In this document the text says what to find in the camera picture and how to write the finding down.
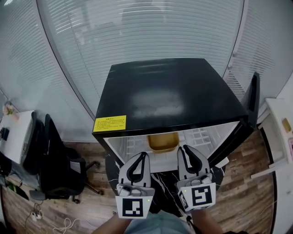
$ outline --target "mini fridge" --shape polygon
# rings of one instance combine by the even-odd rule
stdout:
[[[116,64],[109,71],[92,134],[120,166],[145,151],[152,173],[176,170],[178,147],[187,144],[213,167],[256,128],[259,95],[257,73],[240,102],[202,58]],[[166,136],[174,137],[168,150],[152,146]]]

